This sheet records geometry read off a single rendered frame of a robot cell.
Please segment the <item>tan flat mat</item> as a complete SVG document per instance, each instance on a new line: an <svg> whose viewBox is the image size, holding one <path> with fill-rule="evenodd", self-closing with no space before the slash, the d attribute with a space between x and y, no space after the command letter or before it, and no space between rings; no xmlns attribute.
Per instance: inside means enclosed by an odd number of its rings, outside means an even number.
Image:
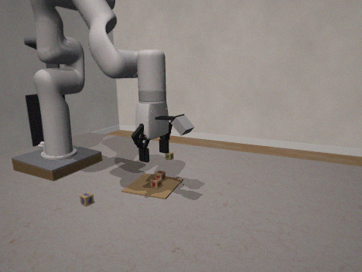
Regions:
<svg viewBox="0 0 362 272"><path fill-rule="evenodd" d="M150 179L153 178L155 178L155 175L143 174L121 191L141 196L167 199L167 197L183 180L183 178L173 178L166 176L166 179L162 181L162 187L154 189L151 187L150 182Z"/></svg>

